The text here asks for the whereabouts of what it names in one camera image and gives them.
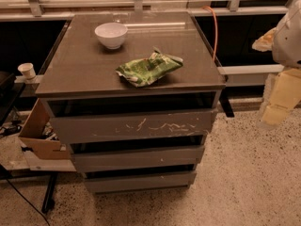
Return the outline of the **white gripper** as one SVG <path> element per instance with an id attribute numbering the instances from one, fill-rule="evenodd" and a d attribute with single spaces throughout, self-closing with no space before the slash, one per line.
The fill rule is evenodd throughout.
<path id="1" fill-rule="evenodd" d="M 275 62 L 298 68 L 267 76 L 257 125 L 271 130 L 301 102 L 301 5 L 291 6 L 277 27 L 255 40 L 252 48 L 260 52 L 272 50 Z"/>

